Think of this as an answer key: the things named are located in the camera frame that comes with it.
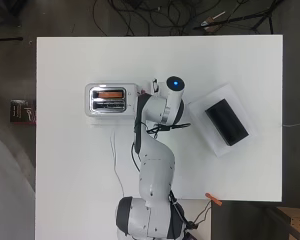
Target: black cable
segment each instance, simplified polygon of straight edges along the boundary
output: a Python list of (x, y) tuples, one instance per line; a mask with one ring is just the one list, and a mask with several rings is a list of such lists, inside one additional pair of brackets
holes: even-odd
[(206, 211), (206, 209), (207, 209), (207, 207), (209, 206), (210, 203), (211, 203), (211, 201), (209, 201), (207, 203), (207, 205), (205, 206), (205, 208), (198, 214), (198, 216), (196, 217), (196, 219), (193, 221), (194, 223), (196, 223), (196, 221), (199, 219), (199, 217), (201, 216), (201, 214)]
[[(230, 15), (227, 17), (226, 21), (228, 21), (232, 16), (233, 14), (235, 14), (235, 12), (238, 11), (238, 9), (243, 5), (243, 4), (246, 4), (247, 2), (249, 2), (250, 0), (242, 0), (242, 1), (239, 1), (237, 0), (237, 5), (234, 7), (234, 9), (232, 10), (232, 12), (230, 13)], [(225, 24), (227, 23), (224, 23), (222, 24), (218, 30), (216, 30), (214, 33), (217, 33), (221, 30), (221, 28), (223, 28), (225, 26)]]
[(160, 131), (170, 131), (171, 129), (180, 129), (180, 128), (186, 128), (189, 127), (191, 124), (190, 123), (184, 123), (184, 124), (173, 124), (171, 126), (166, 126), (162, 124), (156, 124), (154, 128), (147, 130), (148, 134), (154, 134), (153, 138), (157, 139), (158, 133)]
[(198, 18), (200, 15), (205, 14), (205, 13), (209, 12), (210, 10), (214, 9), (215, 7), (217, 7), (217, 6), (220, 4), (220, 2), (221, 2), (221, 0), (217, 0), (217, 2), (216, 2), (213, 6), (211, 6), (210, 8), (208, 8), (208, 9), (206, 9), (206, 10), (200, 12), (200, 13), (197, 13), (195, 16), (193, 16), (192, 18), (190, 18), (190, 19), (188, 20), (188, 22), (187, 22), (187, 23), (184, 25), (184, 27), (182, 28), (182, 33), (184, 32), (185, 28), (186, 28), (193, 20), (195, 20), (196, 18)]
[(102, 28), (98, 25), (98, 23), (97, 23), (97, 21), (96, 21), (96, 18), (95, 18), (95, 16), (94, 16), (94, 12), (95, 12), (95, 8), (96, 8), (97, 1), (98, 1), (98, 0), (95, 0), (95, 1), (94, 1), (93, 7), (92, 7), (92, 17), (93, 17), (93, 22), (94, 22), (94, 24), (96, 25), (96, 27), (103, 33), (103, 35), (108, 36), (108, 35), (102, 30)]
[(126, 26), (128, 27), (128, 29), (130, 30), (131, 34), (134, 36), (134, 32), (132, 31), (130, 25), (127, 23), (126, 19), (124, 18), (124, 16), (121, 14), (122, 10), (119, 10), (115, 5), (113, 0), (108, 0), (109, 5), (113, 8), (113, 10), (115, 10), (118, 15), (121, 17), (122, 21), (126, 24)]
[(138, 15), (138, 16), (139, 16), (139, 17), (147, 24), (147, 29), (148, 29), (148, 30), (147, 30), (147, 34), (148, 34), (148, 36), (151, 36), (151, 34), (150, 34), (150, 24), (149, 24), (149, 22), (147, 21), (147, 19), (145, 19), (144, 16), (142, 16), (140, 13), (138, 13), (138, 12), (135, 11), (135, 10), (119, 9), (119, 8), (117, 8), (117, 7), (115, 6), (113, 0), (108, 0), (108, 3), (109, 3), (109, 4), (111, 5), (111, 7), (114, 8), (115, 11), (117, 11), (119, 14), (120, 14), (120, 12), (128, 12), (128, 13), (134, 13), (134, 14)]
[(204, 222), (204, 221), (207, 219), (207, 215), (208, 215), (208, 212), (209, 212), (210, 209), (211, 209), (211, 207), (209, 207), (209, 208), (207, 209), (206, 214), (204, 215), (204, 219), (201, 220), (200, 222), (198, 222), (198, 223), (196, 224), (197, 226), (199, 226), (200, 223)]
[[(124, 2), (124, 0), (121, 0), (121, 3), (124, 5), (124, 8), (126, 9), (126, 10), (129, 10), (128, 9), (128, 7), (127, 7), (127, 5), (126, 5), (126, 3)], [(131, 29), (131, 13), (130, 12), (128, 12), (128, 16), (129, 16), (129, 23), (128, 23), (128, 27), (127, 27), (127, 32), (126, 32), (126, 36), (129, 36), (129, 31), (130, 31), (130, 29)]]
[(131, 145), (131, 157), (132, 157), (132, 161), (133, 161), (134, 165), (136, 166), (136, 169), (138, 170), (138, 172), (140, 172), (140, 169), (139, 169), (139, 167), (138, 167), (136, 161), (134, 160), (134, 156), (133, 156), (133, 147), (134, 147), (134, 142), (133, 142), (132, 145)]

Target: black object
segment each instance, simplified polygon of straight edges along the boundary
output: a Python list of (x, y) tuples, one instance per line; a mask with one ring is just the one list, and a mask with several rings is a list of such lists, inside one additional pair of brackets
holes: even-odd
[(218, 25), (223, 25), (227, 23), (233, 23), (233, 22), (239, 22), (239, 21), (244, 21), (248, 19), (253, 19), (253, 18), (260, 18), (261, 19), (253, 26), (250, 28), (250, 30), (257, 32), (258, 27), (267, 19), (269, 18), (269, 25), (270, 25), (270, 32), (273, 34), (273, 25), (272, 25), (272, 13), (276, 8), (283, 2), (284, 0), (273, 0), (271, 6), (269, 9), (266, 11), (263, 11), (262, 13), (255, 13), (247, 16), (242, 16), (242, 17), (237, 17), (237, 18), (232, 18), (232, 19), (227, 19), (224, 21), (218, 21), (218, 22), (213, 22), (209, 23), (205, 26), (200, 26), (200, 27), (195, 27), (193, 30), (204, 30), (207, 27), (212, 27), (212, 26), (218, 26)]
[(184, 81), (181, 78), (175, 76), (169, 77), (166, 84), (169, 89), (175, 92), (179, 92), (184, 89)]
[[(181, 214), (184, 215), (184, 210), (181, 207), (181, 205), (179, 203), (176, 204), (178, 204), (178, 208), (180, 209)], [(170, 211), (171, 211), (171, 217), (170, 217), (170, 225), (169, 225), (167, 238), (176, 239), (179, 238), (181, 235), (183, 221), (179, 217), (179, 214), (177, 213), (172, 203), (170, 203)]]
[(119, 202), (119, 206), (117, 210), (117, 219), (116, 219), (117, 227), (126, 235), (128, 234), (128, 223), (129, 223), (129, 216), (130, 216), (131, 201), (132, 201), (132, 197), (122, 198)]
[(191, 233), (187, 232), (186, 235), (184, 235), (182, 240), (197, 240)]
[(249, 135), (225, 99), (210, 107), (206, 113), (227, 145), (232, 146)]
[(0, 38), (0, 42), (8, 42), (8, 41), (23, 41), (23, 37)]

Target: white cable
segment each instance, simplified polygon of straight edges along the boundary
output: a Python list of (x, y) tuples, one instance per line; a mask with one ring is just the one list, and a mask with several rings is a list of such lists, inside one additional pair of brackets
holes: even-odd
[(122, 197), (124, 197), (123, 185), (122, 185), (120, 177), (117, 173), (116, 128), (113, 129), (112, 134), (110, 135), (110, 144), (111, 144), (111, 150), (112, 150), (112, 156), (113, 156), (113, 170), (114, 170), (114, 173), (116, 174), (118, 181), (120, 183), (120, 187), (122, 190)]
[(291, 124), (291, 125), (282, 124), (282, 127), (297, 127), (297, 126), (300, 126), (300, 123)]

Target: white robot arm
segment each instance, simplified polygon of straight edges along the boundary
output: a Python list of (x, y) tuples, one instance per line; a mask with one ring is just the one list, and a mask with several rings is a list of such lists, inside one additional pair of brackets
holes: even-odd
[(180, 120), (184, 104), (184, 82), (170, 77), (167, 99), (142, 94), (138, 97), (134, 149), (141, 160), (141, 198), (125, 197), (119, 202), (116, 224), (121, 239), (182, 239), (185, 225), (180, 212), (169, 201), (175, 160), (172, 151), (147, 133), (146, 121), (173, 125)]

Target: red object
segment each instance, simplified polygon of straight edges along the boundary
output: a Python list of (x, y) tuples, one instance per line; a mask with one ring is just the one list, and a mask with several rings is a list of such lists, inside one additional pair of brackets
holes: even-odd
[(215, 204), (217, 204), (218, 206), (221, 207), (222, 202), (221, 202), (219, 199), (215, 198), (215, 197), (212, 196), (210, 193), (206, 193), (206, 197), (207, 197), (207, 198), (210, 198), (211, 201), (213, 201)]

